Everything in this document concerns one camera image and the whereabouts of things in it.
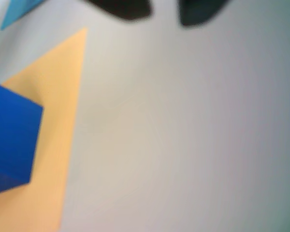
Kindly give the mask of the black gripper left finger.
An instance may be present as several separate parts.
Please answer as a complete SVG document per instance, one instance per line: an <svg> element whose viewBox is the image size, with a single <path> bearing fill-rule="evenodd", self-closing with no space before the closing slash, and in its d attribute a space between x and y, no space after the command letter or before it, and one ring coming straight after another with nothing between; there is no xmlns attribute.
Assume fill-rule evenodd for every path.
<svg viewBox="0 0 290 232"><path fill-rule="evenodd" d="M137 20L152 14L149 0L87 0L87 2L123 20Z"/></svg>

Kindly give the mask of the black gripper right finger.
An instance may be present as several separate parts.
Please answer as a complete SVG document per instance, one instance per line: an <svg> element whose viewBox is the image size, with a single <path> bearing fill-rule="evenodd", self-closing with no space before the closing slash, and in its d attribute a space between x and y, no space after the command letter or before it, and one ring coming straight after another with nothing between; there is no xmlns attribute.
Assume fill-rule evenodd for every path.
<svg viewBox="0 0 290 232"><path fill-rule="evenodd" d="M219 14L228 2L228 0L179 0L180 23L184 27L203 25Z"/></svg>

